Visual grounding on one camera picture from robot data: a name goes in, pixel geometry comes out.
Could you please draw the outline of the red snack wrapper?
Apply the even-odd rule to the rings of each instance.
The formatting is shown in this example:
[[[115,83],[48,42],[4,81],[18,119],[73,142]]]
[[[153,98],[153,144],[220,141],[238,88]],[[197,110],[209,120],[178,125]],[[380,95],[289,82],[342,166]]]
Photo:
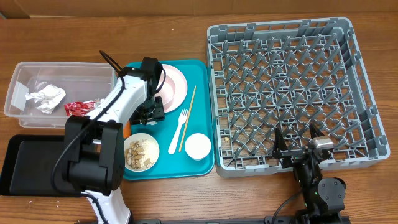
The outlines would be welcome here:
[[[88,112],[97,108],[103,101],[104,99],[95,99],[84,102],[76,101],[64,104],[64,108],[67,116],[85,116]]]

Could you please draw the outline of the cream bowl with nuts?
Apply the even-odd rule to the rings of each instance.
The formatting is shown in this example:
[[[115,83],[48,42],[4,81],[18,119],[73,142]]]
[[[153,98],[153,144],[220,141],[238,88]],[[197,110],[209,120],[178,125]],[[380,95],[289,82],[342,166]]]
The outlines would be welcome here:
[[[127,170],[147,171],[155,165],[159,155],[159,144],[149,134],[137,133],[124,140],[124,158]]]

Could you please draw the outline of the orange carrot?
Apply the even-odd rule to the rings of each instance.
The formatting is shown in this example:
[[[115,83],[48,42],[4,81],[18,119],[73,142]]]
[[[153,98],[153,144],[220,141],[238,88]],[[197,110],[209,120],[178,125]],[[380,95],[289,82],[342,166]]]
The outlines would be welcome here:
[[[127,139],[131,135],[131,124],[128,121],[123,129],[123,138]]]

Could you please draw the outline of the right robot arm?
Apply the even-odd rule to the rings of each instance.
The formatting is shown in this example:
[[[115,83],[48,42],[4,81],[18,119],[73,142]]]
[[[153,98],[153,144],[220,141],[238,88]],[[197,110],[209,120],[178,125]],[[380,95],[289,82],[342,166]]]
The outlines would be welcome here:
[[[287,148],[282,132],[275,129],[272,158],[281,161],[283,168],[291,168],[300,191],[288,198],[275,211],[269,223],[349,223],[349,217],[341,216],[345,209],[346,183],[337,177],[324,178],[320,163],[329,159],[334,150],[333,141],[314,124],[309,125],[311,140],[299,151]],[[279,212],[298,196],[303,197],[305,208],[293,216],[280,216]]]

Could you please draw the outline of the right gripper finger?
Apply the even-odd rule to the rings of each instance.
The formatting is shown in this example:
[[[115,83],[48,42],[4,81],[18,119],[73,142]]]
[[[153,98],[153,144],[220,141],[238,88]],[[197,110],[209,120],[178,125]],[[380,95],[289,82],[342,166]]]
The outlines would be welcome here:
[[[309,145],[318,145],[323,142],[325,135],[316,127],[314,123],[309,124],[311,140]]]
[[[282,151],[287,150],[287,145],[278,127],[275,128],[274,137],[275,139],[274,139],[274,147],[272,150],[272,157],[282,157]]]

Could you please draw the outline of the white paper cup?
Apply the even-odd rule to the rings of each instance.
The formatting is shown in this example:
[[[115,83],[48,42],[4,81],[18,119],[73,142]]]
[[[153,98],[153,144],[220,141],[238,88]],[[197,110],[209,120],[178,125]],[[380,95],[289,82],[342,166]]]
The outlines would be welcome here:
[[[190,135],[185,141],[185,152],[193,160],[204,159],[211,151],[211,141],[202,133]]]

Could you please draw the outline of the white napkin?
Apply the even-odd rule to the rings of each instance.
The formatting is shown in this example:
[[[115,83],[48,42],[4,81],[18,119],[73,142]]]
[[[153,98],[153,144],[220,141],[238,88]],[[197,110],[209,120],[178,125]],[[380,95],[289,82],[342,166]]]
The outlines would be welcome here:
[[[39,92],[25,94],[26,100],[33,99],[34,103],[40,103],[36,108],[45,114],[52,114],[65,96],[65,90],[54,85],[47,85]]]

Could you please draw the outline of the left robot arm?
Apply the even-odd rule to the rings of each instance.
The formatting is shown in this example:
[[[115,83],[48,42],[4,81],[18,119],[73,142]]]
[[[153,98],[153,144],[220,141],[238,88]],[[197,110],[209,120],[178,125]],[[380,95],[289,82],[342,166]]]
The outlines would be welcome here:
[[[117,84],[86,116],[67,119],[65,149],[53,170],[60,170],[74,188],[60,193],[87,198],[98,223],[133,223],[120,189],[125,170],[123,127],[128,121],[146,125],[164,120],[157,93],[165,70],[156,58],[143,58],[139,68],[121,68],[109,55],[103,57],[115,69]]]

